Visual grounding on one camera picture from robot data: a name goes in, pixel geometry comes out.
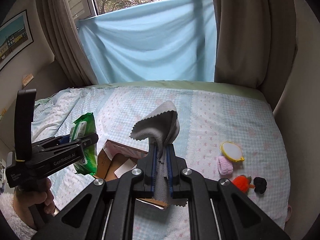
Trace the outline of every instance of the mattress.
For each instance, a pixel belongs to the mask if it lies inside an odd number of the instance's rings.
[[[81,114],[93,112],[101,149],[107,139],[148,150],[148,141],[129,138],[135,122],[165,100],[177,108],[180,133],[174,141],[177,156],[204,177],[218,180],[219,145],[232,141],[245,161],[235,165],[229,179],[245,174],[263,177],[263,196],[248,197],[280,227],[284,227],[290,191],[289,166],[272,110],[257,90],[205,82],[133,82],[60,91],[38,101],[32,123],[33,141],[68,134]],[[93,178],[75,175],[73,166],[52,175],[52,191],[59,209],[67,205]],[[190,239],[187,207],[162,211],[137,202],[133,239]]]

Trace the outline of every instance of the picture frame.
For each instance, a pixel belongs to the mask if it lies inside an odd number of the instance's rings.
[[[0,26],[0,71],[25,47],[33,43],[27,10]]]

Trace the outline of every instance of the brown curtain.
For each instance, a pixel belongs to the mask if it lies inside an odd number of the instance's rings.
[[[274,109],[296,45],[293,0],[213,0],[217,23],[214,81],[259,89]]]
[[[56,60],[75,87],[97,84],[84,54],[68,0],[36,0],[40,23]]]

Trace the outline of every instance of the fluffy sleeve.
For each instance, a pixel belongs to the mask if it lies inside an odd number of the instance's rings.
[[[28,227],[15,213],[13,209],[13,194],[3,193],[0,195],[0,210],[9,226],[21,240],[29,240],[36,233]]]

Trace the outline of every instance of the metal screw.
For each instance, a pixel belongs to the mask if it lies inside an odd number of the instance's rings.
[[[228,186],[230,184],[230,180],[228,179],[220,179],[220,184],[223,185],[223,186]]]
[[[94,181],[93,181],[93,184],[94,185],[96,185],[96,186],[101,186],[102,184],[103,184],[103,179],[95,179]]]
[[[141,174],[141,172],[142,172],[142,170],[137,169],[137,168],[135,168],[135,169],[133,169],[133,170],[131,171],[131,173],[132,173],[133,175],[139,175],[139,174]]]
[[[190,175],[190,174],[192,173],[192,169],[189,169],[189,168],[183,169],[183,170],[182,170],[182,173],[183,173],[184,175]]]

